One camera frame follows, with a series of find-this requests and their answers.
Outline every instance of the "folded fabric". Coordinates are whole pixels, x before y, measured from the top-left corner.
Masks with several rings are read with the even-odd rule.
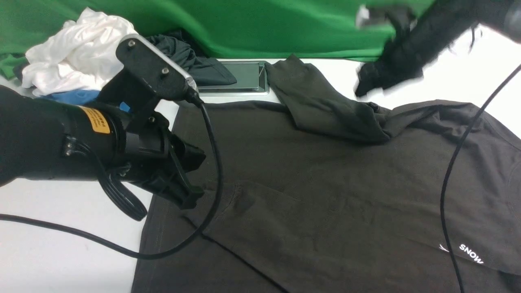
[[[123,69],[116,47],[133,33],[134,26],[124,18],[86,8],[78,21],[66,21],[56,35],[26,52],[30,65],[23,69],[22,86],[36,86],[35,96],[100,90]]]
[[[312,64],[295,55],[266,64],[268,82],[300,129],[360,142],[386,142],[388,109],[349,100],[336,91]]]
[[[74,90],[64,93],[53,93],[42,96],[42,98],[71,105],[84,105],[94,101],[99,94],[100,91],[95,90]]]
[[[172,33],[183,37],[180,32]],[[237,82],[231,72],[217,59],[197,55],[194,49],[171,35],[156,35],[146,38],[163,54],[186,70],[199,86],[223,86]]]

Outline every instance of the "black cable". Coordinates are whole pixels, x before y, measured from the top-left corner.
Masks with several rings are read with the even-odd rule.
[[[447,184],[449,183],[449,177],[451,176],[452,167],[454,166],[454,162],[456,161],[456,157],[459,154],[461,148],[463,147],[463,143],[465,142],[465,139],[469,135],[469,133],[472,131],[472,128],[476,121],[479,119],[481,114],[485,111],[487,106],[492,102],[492,100],[497,96],[497,94],[505,87],[505,85],[510,82],[514,76],[521,70],[521,64],[517,66],[516,69],[498,86],[498,88],[490,95],[490,97],[485,101],[483,106],[478,110],[476,115],[472,118],[470,123],[467,126],[467,129],[461,136],[460,140],[458,141],[456,145],[456,149],[454,150],[454,153],[452,154],[452,158],[449,162],[449,166],[447,167],[447,172],[445,173],[445,178],[443,179],[443,185],[441,187],[441,196],[440,196],[440,216],[441,216],[441,226],[443,228],[443,235],[445,236],[445,242],[447,244],[447,249],[449,250],[449,254],[451,256],[452,264],[454,265],[454,270],[456,272],[456,278],[458,281],[458,284],[460,286],[460,292],[465,293],[465,289],[463,287],[463,281],[461,279],[460,269],[457,266],[456,257],[454,256],[454,251],[452,251],[452,245],[451,241],[449,239],[449,233],[447,232],[447,224],[445,222],[445,192],[447,190]]]
[[[157,259],[168,257],[168,256],[180,251],[181,249],[186,247],[188,244],[190,244],[193,240],[195,240],[195,238],[200,236],[203,233],[203,231],[208,227],[208,225],[214,218],[215,214],[217,213],[217,210],[219,209],[219,204],[220,204],[221,197],[222,197],[222,189],[223,189],[223,185],[224,185],[224,175],[222,173],[221,155],[219,153],[219,149],[217,148],[217,142],[215,140],[214,130],[212,127],[212,123],[210,122],[210,117],[208,115],[208,111],[206,110],[204,103],[200,99],[198,99],[198,101],[195,101],[194,103],[196,104],[196,106],[198,108],[201,109],[201,113],[203,114],[204,122],[206,124],[206,129],[208,131],[208,137],[210,139],[210,144],[212,145],[212,151],[214,154],[215,164],[217,167],[217,191],[215,193],[215,199],[212,204],[212,207],[208,211],[208,214],[206,214],[206,217],[204,218],[201,225],[188,238],[186,238],[183,242],[179,243],[174,248],[169,249],[164,252],[156,253],[156,254],[144,254],[144,253],[138,253],[138,252],[126,249],[124,247],[121,247],[115,243],[112,243],[108,240],[105,240],[105,239],[98,237],[96,235],[93,235],[91,233],[87,233],[82,230],[78,230],[75,228],[71,228],[71,227],[67,227],[67,226],[63,226],[63,225],[59,225],[59,224],[49,223],[49,222],[21,217],[21,216],[6,215],[6,214],[0,214],[0,221],[17,222],[17,223],[42,227],[42,228],[46,228],[46,229],[66,232],[69,234],[73,234],[73,235],[80,236],[80,237],[86,238],[88,240],[94,241],[96,243],[99,243],[103,246],[106,246],[112,250],[115,250],[115,251],[122,253],[124,255],[127,255],[129,257],[141,259],[141,260],[157,260]]]
[[[73,154],[85,156],[90,162],[92,162],[96,178],[110,200],[130,218],[136,221],[141,221],[145,218],[147,210],[143,203],[120,181],[117,179],[114,180],[114,176],[111,174],[113,172],[124,172],[129,168],[129,166],[111,169],[110,173],[107,174],[105,166],[101,162],[100,158],[88,145],[76,139],[74,139],[74,142],[75,143],[73,144],[77,147],[77,150],[74,150]]]

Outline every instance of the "green backdrop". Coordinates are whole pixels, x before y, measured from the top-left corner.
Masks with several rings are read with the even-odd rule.
[[[408,0],[416,11],[432,0]],[[23,54],[76,20],[85,7],[120,15],[144,36],[182,27],[214,57],[371,58],[392,34],[390,27],[359,31],[360,4],[393,0],[2,0],[0,74],[11,78]]]

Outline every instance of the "motion-blurred robot arm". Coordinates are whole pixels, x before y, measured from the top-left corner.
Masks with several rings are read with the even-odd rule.
[[[427,63],[478,23],[521,42],[520,0],[435,0],[418,19],[411,9],[400,5],[362,7],[357,16],[359,27],[384,21],[391,22],[396,36],[385,43],[375,62],[359,69],[358,97],[422,77]]]

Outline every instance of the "white tabletop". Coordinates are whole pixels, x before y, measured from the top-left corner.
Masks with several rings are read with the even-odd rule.
[[[407,82],[385,94],[374,91],[364,101],[387,108],[433,99],[481,105],[521,63],[521,46],[484,29],[483,37],[467,54],[469,40],[466,35],[453,46],[456,54],[444,52],[425,70],[423,81]],[[339,92],[348,98],[354,97],[359,63],[339,59],[307,59],[305,62],[320,69]],[[521,76],[512,80],[488,108],[490,114],[518,137],[521,137],[520,92]],[[261,97],[209,97],[204,100],[213,103],[278,102],[273,92]],[[158,107],[169,119],[174,119],[177,109],[169,102]],[[151,194],[133,186],[129,188],[149,206]],[[136,222],[121,213],[96,182],[18,179],[0,188],[0,213],[83,229],[135,251],[139,249],[144,224],[144,220]],[[83,238],[17,223],[0,222],[0,235],[0,292],[128,293],[131,289],[135,259]]]

